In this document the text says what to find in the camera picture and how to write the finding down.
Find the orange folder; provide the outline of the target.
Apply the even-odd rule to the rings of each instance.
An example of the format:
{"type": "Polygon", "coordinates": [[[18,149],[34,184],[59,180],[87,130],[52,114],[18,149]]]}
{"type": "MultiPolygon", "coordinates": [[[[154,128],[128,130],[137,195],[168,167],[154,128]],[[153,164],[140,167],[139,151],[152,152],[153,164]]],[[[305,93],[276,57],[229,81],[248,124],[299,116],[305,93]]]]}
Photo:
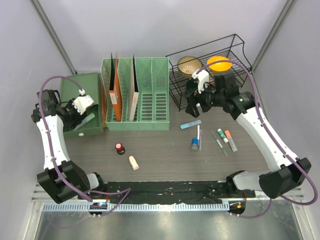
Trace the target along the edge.
{"type": "Polygon", "coordinates": [[[111,99],[111,103],[113,106],[115,118],[117,122],[122,120],[122,94],[119,83],[119,74],[118,74],[118,65],[119,59],[118,55],[115,54],[115,58],[113,55],[110,55],[110,80],[109,80],[109,95],[111,99]]]}

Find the drawer box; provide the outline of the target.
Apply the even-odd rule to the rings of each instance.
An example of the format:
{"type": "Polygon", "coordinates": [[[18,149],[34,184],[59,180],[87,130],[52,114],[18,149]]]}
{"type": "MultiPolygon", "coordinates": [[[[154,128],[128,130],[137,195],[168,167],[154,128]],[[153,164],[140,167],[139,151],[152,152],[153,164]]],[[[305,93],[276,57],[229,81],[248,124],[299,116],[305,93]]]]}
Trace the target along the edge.
{"type": "Polygon", "coordinates": [[[100,135],[102,123],[102,84],[97,72],[83,73],[69,77],[73,81],[62,79],[60,97],[65,107],[69,103],[75,111],[78,123],[63,127],[66,139],[100,135]]]}

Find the white folder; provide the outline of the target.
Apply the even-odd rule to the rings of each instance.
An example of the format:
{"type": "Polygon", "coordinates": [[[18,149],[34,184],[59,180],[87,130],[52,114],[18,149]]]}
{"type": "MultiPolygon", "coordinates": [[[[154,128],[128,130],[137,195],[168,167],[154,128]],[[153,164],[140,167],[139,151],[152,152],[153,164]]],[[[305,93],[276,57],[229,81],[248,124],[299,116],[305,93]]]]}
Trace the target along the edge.
{"type": "Polygon", "coordinates": [[[139,89],[136,75],[135,67],[135,56],[132,56],[131,68],[130,68],[130,88],[129,88],[129,110],[128,110],[128,120],[130,122],[134,121],[136,108],[139,99],[139,89]]]}

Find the light blue highlighter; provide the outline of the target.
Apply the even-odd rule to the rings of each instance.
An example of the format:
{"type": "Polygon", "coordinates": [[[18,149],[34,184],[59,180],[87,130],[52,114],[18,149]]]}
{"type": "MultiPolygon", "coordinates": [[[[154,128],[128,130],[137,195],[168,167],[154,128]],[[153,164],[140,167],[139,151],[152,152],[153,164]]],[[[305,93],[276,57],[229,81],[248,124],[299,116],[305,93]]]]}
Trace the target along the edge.
{"type": "Polygon", "coordinates": [[[202,123],[201,120],[195,120],[195,121],[191,121],[191,122],[188,122],[188,123],[184,123],[180,126],[180,128],[182,130],[184,129],[187,129],[187,128],[190,128],[190,127],[194,127],[194,126],[197,126],[197,125],[200,125],[202,123]]]}

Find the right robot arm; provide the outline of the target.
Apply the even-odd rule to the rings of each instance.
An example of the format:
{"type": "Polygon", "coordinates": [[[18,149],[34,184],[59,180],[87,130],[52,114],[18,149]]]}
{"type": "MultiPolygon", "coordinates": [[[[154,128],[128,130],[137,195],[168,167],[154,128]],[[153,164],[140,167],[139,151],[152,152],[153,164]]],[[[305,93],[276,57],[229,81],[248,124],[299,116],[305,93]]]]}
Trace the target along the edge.
{"type": "Polygon", "coordinates": [[[303,183],[312,166],[310,161],[299,158],[284,144],[255,103],[254,96],[248,91],[239,91],[233,73],[216,75],[211,84],[208,72],[194,72],[186,82],[185,96],[185,111],[195,118],[200,115],[197,104],[204,113],[212,107],[223,108],[246,130],[267,163],[266,172],[241,170],[228,176],[230,182],[225,190],[230,197],[236,198],[244,190],[256,190],[276,199],[303,183]]]}

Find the green highlighter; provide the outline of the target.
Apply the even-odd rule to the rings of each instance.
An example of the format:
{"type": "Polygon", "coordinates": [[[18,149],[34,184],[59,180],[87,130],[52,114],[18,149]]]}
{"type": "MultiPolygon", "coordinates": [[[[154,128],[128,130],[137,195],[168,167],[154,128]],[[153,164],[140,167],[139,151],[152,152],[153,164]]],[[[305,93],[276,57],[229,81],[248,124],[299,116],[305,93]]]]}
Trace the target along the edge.
{"type": "Polygon", "coordinates": [[[88,122],[90,122],[91,120],[93,120],[95,118],[95,114],[94,113],[90,113],[88,114],[80,124],[78,124],[73,130],[79,130],[80,128],[82,128],[84,125],[86,125],[88,122]]]}

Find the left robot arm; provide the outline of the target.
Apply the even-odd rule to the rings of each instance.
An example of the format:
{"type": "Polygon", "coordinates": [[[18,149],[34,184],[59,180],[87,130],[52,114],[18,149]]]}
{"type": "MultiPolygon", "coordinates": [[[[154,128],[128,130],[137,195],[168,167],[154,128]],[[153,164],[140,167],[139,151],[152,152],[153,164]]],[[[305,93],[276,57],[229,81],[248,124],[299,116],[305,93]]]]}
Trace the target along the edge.
{"type": "Polygon", "coordinates": [[[100,200],[107,192],[101,176],[87,174],[71,161],[64,138],[64,130],[76,130],[94,118],[87,109],[94,105],[89,95],[79,95],[62,106],[57,90],[37,93],[39,103],[31,115],[38,127],[44,150],[43,172],[37,174],[37,182],[57,204],[87,193],[100,200]]]}

